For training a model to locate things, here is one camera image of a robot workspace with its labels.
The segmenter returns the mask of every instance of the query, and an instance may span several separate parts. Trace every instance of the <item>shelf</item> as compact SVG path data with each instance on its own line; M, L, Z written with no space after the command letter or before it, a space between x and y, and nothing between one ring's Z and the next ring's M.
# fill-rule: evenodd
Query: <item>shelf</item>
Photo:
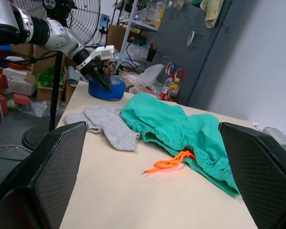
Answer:
M120 23L124 23L124 24L128 24L128 22L129 22L129 19L120 21ZM140 29L140 30L144 30L144 31L158 32L158 29L156 27L145 24L140 21L133 21L132 27Z

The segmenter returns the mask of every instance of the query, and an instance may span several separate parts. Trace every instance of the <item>cardboard box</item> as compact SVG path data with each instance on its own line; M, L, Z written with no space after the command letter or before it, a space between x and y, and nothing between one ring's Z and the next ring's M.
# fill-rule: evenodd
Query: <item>cardboard box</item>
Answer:
M67 84L66 86L66 95L65 95L65 101L66 101L66 105L68 105L74 91L75 91L75 88L76 88L76 84Z
M62 94L63 94L63 90L66 88L66 83L67 83L67 78L68 78L68 72L67 69L64 68L64 76L63 76L63 88L60 88L58 91L58 101L62 100ZM35 76L32 74L27 74L26 78L24 79L30 83L32 83L33 81L36 82ZM36 101L40 102L40 101L44 101L44 100L51 100L52 97L52 88L51 87L42 87L42 86L38 86L37 88L37 96L36 96Z
M61 101L63 89L59 89L58 91L58 101ZM37 88L37 96L36 101L41 102L44 100L51 100L52 97L52 88L50 87L40 87Z
M33 45L32 44L12 44L10 46L10 51L23 56L33 56Z
M45 54L48 51L49 50L35 45L34 57L39 58L41 55ZM56 54L56 52L51 52L45 56L51 56L54 54ZM56 57L52 57L52 58L42 60L42 61L38 61L38 62L32 64L32 71L31 71L32 74L37 75L37 74L43 73L44 71L46 71L48 68L52 67L55 64L55 59L56 59ZM65 56L63 56L63 58L62 58L61 69L63 69L64 60L65 60Z
M115 49L121 50L122 44L123 44L123 39L125 35L126 30L124 28L120 28L114 25L109 25L108 29L108 45L114 45ZM134 37L137 40L146 42L147 37L139 35L134 32L130 32L128 38Z

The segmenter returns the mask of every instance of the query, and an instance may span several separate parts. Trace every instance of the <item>bottle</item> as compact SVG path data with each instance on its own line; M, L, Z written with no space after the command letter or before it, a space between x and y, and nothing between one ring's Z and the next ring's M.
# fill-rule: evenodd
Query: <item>bottle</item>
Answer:
M177 99L177 95L180 89L180 85L179 85L180 79L176 78L175 82L173 82L170 86L169 89L167 91L166 94L166 100L167 101L175 101Z
M174 82L174 78L175 78L175 75L170 74L170 77L165 81L161 94L160 94L161 100L166 100L166 94L168 90L170 89L170 85Z
M166 0L161 0L156 3L156 18L155 18L155 26L156 28L160 28L161 20L164 16L166 7Z

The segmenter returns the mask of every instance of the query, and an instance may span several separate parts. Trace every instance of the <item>beige table surface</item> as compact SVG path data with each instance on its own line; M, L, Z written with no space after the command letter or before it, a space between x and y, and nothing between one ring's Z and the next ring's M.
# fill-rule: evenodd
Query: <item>beige table surface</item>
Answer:
M92 105L124 106L88 94L80 82L66 114ZM205 111L183 106L187 115ZM217 115L220 121L252 127L248 121ZM87 132L77 181L61 229L256 229L241 197L233 198L182 164L145 175L157 160L171 157L159 146L137 140L136 152L114 149L104 134Z

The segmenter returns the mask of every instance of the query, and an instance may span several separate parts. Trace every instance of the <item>tape roll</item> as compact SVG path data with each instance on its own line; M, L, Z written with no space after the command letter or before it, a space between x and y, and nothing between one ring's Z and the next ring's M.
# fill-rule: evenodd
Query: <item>tape roll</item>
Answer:
M165 69L165 73L170 75L174 74L175 71L176 71L176 64L174 62L168 63Z
M195 36L195 32L192 31L190 36L189 36L189 39L187 40L186 46L190 46L191 45L191 43L193 42L194 36Z
M183 0L175 0L175 2L174 2L174 7L176 8L176 9L179 9L179 10L181 10L181 8L182 8L182 6L183 6Z
M104 100L120 100L124 96L125 82L117 77L111 78L112 92L102 89L92 78L89 79L88 93L93 97Z
M181 79L182 76L183 76L183 73L184 73L184 70L183 70L183 69L177 69L176 72L175 72L175 79L176 79L176 78Z

